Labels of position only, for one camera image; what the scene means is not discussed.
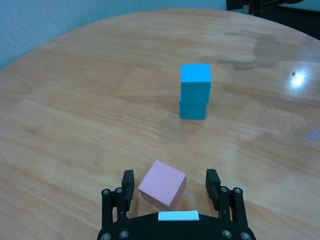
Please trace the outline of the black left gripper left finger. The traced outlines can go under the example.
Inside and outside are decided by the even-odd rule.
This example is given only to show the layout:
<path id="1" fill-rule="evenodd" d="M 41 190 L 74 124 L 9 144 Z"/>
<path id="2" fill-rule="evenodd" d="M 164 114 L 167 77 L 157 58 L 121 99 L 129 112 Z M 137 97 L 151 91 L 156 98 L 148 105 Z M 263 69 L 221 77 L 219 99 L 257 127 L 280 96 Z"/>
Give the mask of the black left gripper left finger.
<path id="1" fill-rule="evenodd" d="M 117 221 L 124 222 L 128 219 L 135 189 L 134 171 L 127 169 L 123 173 L 121 187 L 114 191 L 106 188 L 101 191 L 101 226 L 109 227 L 113 223 L 113 209 L 117 211 Z"/>

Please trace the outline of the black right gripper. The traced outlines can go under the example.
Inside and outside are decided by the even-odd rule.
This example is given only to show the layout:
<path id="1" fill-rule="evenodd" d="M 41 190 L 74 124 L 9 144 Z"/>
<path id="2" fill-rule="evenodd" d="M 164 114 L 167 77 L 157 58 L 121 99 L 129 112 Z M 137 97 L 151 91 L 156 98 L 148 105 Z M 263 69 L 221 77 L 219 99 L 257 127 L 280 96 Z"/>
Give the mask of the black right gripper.
<path id="1" fill-rule="evenodd" d="M 227 11 L 239 10 L 247 6 L 249 13 L 260 13 L 264 8 L 282 4 L 298 4 L 303 0 L 226 0 L 225 2 Z"/>

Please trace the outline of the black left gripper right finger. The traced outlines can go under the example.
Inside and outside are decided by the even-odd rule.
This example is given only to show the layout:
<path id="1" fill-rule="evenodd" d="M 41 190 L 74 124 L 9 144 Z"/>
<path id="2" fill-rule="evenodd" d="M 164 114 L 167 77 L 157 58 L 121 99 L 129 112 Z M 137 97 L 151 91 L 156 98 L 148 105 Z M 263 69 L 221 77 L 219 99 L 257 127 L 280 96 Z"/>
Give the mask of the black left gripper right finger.
<path id="1" fill-rule="evenodd" d="M 242 189 L 222 186 L 215 169 L 206 170 L 205 187 L 223 223 L 248 224 Z"/>

